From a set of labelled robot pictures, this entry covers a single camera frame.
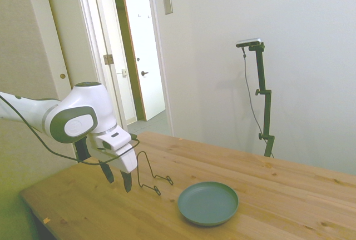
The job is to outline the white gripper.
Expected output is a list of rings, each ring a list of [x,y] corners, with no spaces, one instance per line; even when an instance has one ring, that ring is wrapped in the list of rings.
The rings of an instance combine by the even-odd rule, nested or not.
[[[101,162],[118,168],[122,175],[125,191],[128,193],[132,189],[132,172],[137,167],[137,159],[132,145],[128,142],[109,141],[99,139],[89,140],[90,155]],[[100,167],[109,183],[113,183],[115,178],[107,163],[100,164]]]

